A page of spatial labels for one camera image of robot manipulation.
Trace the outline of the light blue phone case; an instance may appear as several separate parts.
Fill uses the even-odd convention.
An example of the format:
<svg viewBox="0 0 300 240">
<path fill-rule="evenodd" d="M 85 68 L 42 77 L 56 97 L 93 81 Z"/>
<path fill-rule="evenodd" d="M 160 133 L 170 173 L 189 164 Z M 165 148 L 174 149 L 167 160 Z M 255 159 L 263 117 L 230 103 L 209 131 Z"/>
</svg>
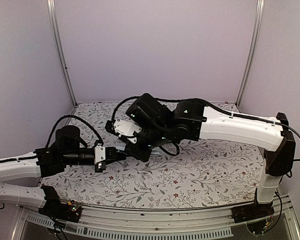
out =
<svg viewBox="0 0 300 240">
<path fill-rule="evenodd" d="M 125 150 L 125 148 L 123 147 L 123 146 L 116 146 L 115 147 L 117 150 L 119 150 L 119 151 L 124 151 Z M 152 150 L 151 151 L 151 155 L 162 155 L 162 152 L 160 151 L 160 150 Z"/>
</svg>

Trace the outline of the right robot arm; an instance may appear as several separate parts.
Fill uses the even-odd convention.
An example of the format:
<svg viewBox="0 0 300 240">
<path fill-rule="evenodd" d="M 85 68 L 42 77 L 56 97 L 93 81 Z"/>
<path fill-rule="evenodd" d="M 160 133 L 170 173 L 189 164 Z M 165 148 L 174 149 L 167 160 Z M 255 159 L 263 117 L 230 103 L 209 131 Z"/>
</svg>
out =
<svg viewBox="0 0 300 240">
<path fill-rule="evenodd" d="M 116 121 L 115 130 L 125 138 L 126 150 L 147 161 L 153 148 L 183 140 L 222 140 L 264 150 L 265 166 L 249 206 L 252 218 L 259 218 L 273 201 L 280 179 L 293 166 L 296 142 L 287 117 L 259 117 L 220 109 L 202 99 L 179 100 L 169 109 L 148 93 L 138 96 L 126 110 L 129 121 Z"/>
</svg>

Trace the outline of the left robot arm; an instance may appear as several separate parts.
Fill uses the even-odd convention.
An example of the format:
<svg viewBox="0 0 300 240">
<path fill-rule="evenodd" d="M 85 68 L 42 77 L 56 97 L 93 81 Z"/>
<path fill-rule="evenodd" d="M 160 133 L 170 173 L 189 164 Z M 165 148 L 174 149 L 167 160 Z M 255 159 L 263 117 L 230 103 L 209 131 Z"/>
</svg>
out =
<svg viewBox="0 0 300 240">
<path fill-rule="evenodd" d="M 101 173 L 108 164 L 126 159 L 126 154 L 115 147 L 102 146 L 100 142 L 88 147 L 81 138 L 80 129 L 67 125 L 55 133 L 50 147 L 13 158 L 0 159 L 0 204 L 16 204 L 36 207 L 60 217 L 64 211 L 76 208 L 73 202 L 63 203 L 51 186 L 23 187 L 6 184 L 22 178 L 46 178 L 65 171 L 67 166 L 93 166 Z"/>
</svg>

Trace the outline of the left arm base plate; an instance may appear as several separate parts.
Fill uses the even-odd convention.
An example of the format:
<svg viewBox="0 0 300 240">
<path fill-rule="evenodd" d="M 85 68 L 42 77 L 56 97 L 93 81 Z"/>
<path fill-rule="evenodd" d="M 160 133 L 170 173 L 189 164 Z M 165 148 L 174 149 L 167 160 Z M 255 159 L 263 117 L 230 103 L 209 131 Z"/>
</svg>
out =
<svg viewBox="0 0 300 240">
<path fill-rule="evenodd" d="M 78 223 L 82 214 L 82 206 L 73 200 L 70 203 L 48 200 L 42 208 L 38 209 L 38 213 L 52 219 Z"/>
</svg>

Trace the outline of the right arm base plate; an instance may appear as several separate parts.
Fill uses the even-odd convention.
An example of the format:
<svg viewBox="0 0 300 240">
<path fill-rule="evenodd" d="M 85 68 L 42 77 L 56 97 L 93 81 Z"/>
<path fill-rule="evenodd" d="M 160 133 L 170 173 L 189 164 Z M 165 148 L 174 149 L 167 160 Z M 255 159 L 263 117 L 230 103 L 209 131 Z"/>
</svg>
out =
<svg viewBox="0 0 300 240">
<path fill-rule="evenodd" d="M 253 202 L 231 208 L 231 217 L 235 223 L 242 223 L 270 216 L 274 212 L 273 202 L 267 204 Z"/>
</svg>

